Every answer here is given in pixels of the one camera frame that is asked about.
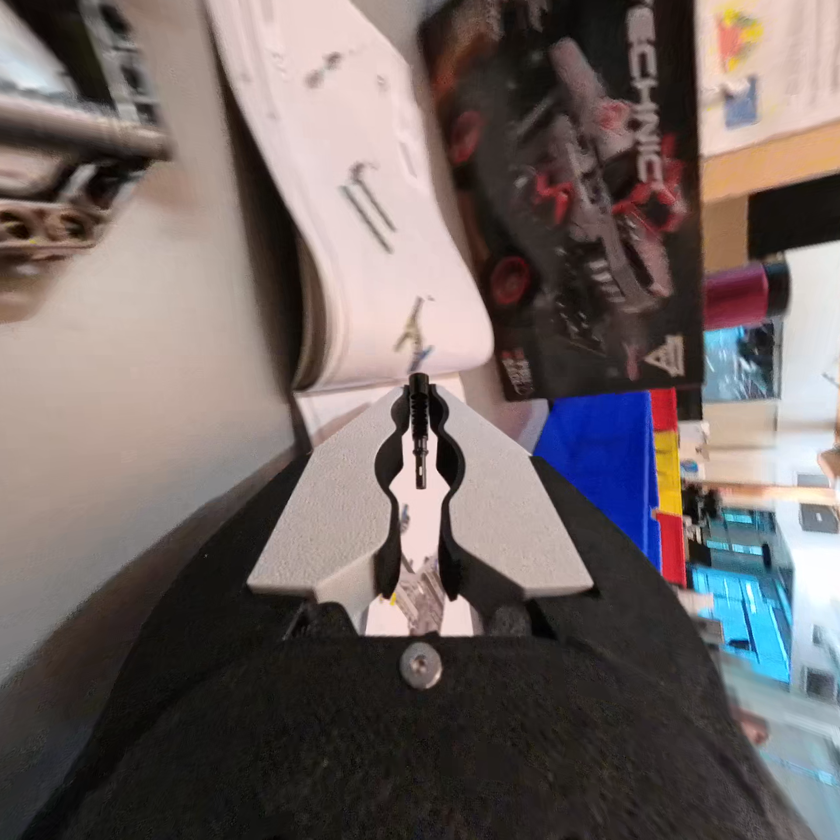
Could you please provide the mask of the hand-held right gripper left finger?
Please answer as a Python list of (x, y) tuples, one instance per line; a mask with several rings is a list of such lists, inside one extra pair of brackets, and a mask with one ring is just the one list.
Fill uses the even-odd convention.
[(312, 450), (247, 585), (342, 606), (356, 629), (379, 595), (393, 593), (401, 568), (403, 387), (373, 403)]

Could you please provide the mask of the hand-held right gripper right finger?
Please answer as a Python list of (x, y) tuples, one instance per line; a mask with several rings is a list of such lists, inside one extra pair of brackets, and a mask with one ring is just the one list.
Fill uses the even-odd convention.
[(442, 386), (435, 435), (447, 486), (437, 564), (450, 600), (527, 602), (593, 587), (544, 469), (525, 448)]

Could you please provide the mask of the black toy axle pin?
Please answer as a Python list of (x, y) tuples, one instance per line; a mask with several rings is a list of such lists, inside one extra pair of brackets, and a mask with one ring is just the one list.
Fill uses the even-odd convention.
[(415, 487), (427, 487), (427, 443), (429, 434), (429, 380), (425, 373), (415, 372), (408, 379), (408, 402), (413, 439)]

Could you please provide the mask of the nested blue storage bins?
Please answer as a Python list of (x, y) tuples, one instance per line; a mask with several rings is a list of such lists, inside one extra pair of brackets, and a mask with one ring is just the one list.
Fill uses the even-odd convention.
[(649, 392), (555, 401), (533, 453), (625, 532), (657, 571), (662, 570)]

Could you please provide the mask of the yellow storage bin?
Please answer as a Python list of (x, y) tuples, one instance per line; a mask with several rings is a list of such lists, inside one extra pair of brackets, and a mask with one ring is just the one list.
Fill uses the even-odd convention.
[(682, 518), (683, 502), (678, 433), (674, 430), (655, 431), (654, 451), (658, 485), (658, 511)]

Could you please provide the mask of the maroon bottle with black lid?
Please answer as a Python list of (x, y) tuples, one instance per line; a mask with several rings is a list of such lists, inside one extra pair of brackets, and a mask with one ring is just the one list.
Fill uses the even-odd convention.
[(785, 257), (721, 270), (703, 280), (704, 330), (751, 328), (783, 318), (791, 305)]

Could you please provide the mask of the black toy car set box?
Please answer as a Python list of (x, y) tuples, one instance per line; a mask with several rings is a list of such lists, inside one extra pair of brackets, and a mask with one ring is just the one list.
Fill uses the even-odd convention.
[(507, 399), (701, 387), (694, 2), (446, 2), (418, 37)]

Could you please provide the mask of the open instruction booklet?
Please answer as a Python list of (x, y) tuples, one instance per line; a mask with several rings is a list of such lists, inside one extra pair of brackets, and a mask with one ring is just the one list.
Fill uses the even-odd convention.
[[(483, 364), (490, 321), (440, 213), (411, 71), (352, 2), (208, 2), (227, 80), (299, 232), (305, 291), (295, 393), (360, 412), (408, 379)], [(489, 635), (533, 635), (527, 602), (468, 602)]]

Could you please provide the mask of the partly built toy chassis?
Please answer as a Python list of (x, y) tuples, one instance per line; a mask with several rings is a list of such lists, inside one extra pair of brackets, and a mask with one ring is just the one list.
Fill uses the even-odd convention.
[(92, 250), (172, 140), (120, 2), (1, 2), (2, 274)]

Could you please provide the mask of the instruction poster on wooden board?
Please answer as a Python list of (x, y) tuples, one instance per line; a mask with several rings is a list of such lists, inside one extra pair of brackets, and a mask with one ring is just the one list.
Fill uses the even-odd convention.
[(839, 2), (695, 3), (701, 198), (839, 169)]

